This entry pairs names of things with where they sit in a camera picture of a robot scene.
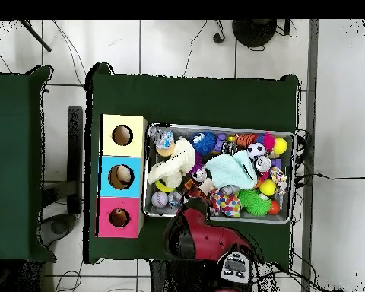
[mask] metal tray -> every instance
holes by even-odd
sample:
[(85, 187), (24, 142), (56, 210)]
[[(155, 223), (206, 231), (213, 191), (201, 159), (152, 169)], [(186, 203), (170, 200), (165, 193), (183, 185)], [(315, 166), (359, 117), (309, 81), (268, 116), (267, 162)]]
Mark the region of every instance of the metal tray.
[[(189, 140), (196, 132), (211, 131), (214, 134), (225, 133), (226, 135), (244, 134), (244, 133), (265, 133), (264, 130), (249, 130), (249, 129), (232, 129), (232, 128), (215, 128), (209, 126), (197, 126), (197, 125), (170, 125), (170, 129), (173, 131), (174, 140), (177, 141), (180, 137)], [(292, 217), (292, 198), (294, 197), (294, 176), (295, 176), (295, 157), (297, 152), (296, 135), (290, 132), (276, 132), (269, 131), (271, 135), (275, 137), (284, 138), (288, 144), (288, 149), (280, 155), (281, 158), (281, 170), (285, 172), (287, 176), (287, 193), (283, 196), (282, 208), (277, 215), (265, 215), (262, 217), (256, 217), (245, 211), (241, 211), (240, 218), (232, 218), (226, 216), (211, 216), (213, 221), (240, 221), (240, 222), (255, 222), (255, 223), (267, 223), (267, 224), (286, 224)], [(148, 184), (148, 172), (151, 167), (160, 161), (167, 160), (168, 157), (161, 157), (155, 150), (154, 144), (150, 144), (149, 152), (146, 155), (144, 161), (144, 184), (143, 184), (143, 212), (147, 216), (156, 217), (173, 217), (177, 208), (170, 205), (165, 208), (156, 208), (151, 204), (151, 196), (158, 190), (154, 184)], [(190, 178), (189, 175), (182, 178), (182, 185), (177, 188), (179, 191), (183, 191), (183, 184)], [(274, 195), (275, 199), (280, 202), (280, 196)]]

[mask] green tablecloth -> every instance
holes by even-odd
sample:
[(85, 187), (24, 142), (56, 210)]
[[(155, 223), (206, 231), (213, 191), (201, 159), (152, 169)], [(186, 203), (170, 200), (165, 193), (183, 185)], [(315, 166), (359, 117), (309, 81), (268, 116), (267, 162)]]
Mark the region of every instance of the green tablecloth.
[[(143, 116), (149, 122), (294, 132), (297, 86), (294, 75), (283, 77), (281, 81), (111, 75), (106, 63), (96, 64), (87, 76), (86, 140), (91, 140), (88, 142), (91, 150), (86, 150), (85, 181), (90, 179), (91, 182), (90, 200), (97, 199), (98, 120), (101, 113)], [(95, 203), (85, 206), (86, 213), (88, 209), (89, 214), (85, 216), (89, 217), (84, 221), (84, 250), (89, 249), (89, 254), (84, 255), (85, 258), (89, 256), (90, 262), (99, 258), (167, 258), (162, 245), (167, 218), (146, 217), (137, 239), (96, 238)], [(290, 222), (222, 224), (255, 240), (266, 262), (277, 262), (288, 268)]]
[(55, 261), (37, 238), (42, 207), (41, 89), (49, 66), (0, 74), (0, 259)]

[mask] stacked cubes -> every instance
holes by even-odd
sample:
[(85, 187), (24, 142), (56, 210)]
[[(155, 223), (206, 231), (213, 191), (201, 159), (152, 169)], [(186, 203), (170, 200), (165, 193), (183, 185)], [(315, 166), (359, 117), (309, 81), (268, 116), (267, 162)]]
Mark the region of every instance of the stacked cubes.
[(137, 238), (139, 235), (143, 225), (141, 194), (147, 126), (142, 116), (100, 116), (97, 237)]

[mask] yellow ball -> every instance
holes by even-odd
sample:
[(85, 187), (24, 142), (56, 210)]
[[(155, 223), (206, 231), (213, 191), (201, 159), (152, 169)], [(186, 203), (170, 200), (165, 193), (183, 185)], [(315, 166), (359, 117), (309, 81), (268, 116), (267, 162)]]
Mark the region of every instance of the yellow ball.
[(287, 142), (283, 138), (276, 138), (275, 147), (273, 148), (273, 152), (275, 154), (283, 154), (287, 150)]
[(264, 180), (259, 186), (259, 190), (266, 196), (272, 196), (276, 192), (276, 184), (270, 179)]

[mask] black fan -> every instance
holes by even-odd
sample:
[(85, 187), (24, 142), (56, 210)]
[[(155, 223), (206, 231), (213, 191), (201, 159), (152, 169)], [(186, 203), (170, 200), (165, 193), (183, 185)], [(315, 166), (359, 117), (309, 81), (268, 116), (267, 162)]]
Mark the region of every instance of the black fan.
[(275, 34), (277, 19), (233, 20), (236, 39), (247, 47), (265, 45)]

